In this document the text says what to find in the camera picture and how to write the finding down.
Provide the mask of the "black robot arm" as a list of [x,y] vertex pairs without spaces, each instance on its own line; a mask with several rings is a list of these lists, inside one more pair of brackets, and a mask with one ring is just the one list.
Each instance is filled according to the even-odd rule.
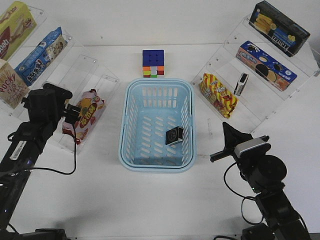
[[224,148],[210,155],[215,162],[231,156],[240,176],[256,194],[252,200],[262,214],[262,221],[242,231],[242,240],[309,240],[311,238],[301,215],[293,208],[283,189],[287,175],[283,161],[268,155],[269,136],[254,138],[222,124]]
[[39,228],[29,233],[8,231],[10,220],[35,163],[62,117],[74,124],[80,108],[67,103],[71,91],[46,83],[31,90],[21,103],[28,110],[29,120],[8,136],[11,142],[0,162],[0,238],[2,240],[66,240],[62,228]]

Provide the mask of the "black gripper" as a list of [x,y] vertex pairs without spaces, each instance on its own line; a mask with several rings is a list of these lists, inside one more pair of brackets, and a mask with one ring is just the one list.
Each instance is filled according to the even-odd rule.
[[66,101],[72,97],[71,91],[45,83],[42,88],[31,90],[21,103],[28,110],[30,122],[57,125],[64,117],[66,123],[74,125],[81,118],[81,108],[72,104],[66,106]]
[[232,156],[235,161],[260,157],[265,155],[271,148],[271,145],[268,143],[270,139],[268,135],[253,138],[250,133],[240,132],[227,122],[222,123],[222,128],[224,148],[210,155],[212,163],[228,156]]

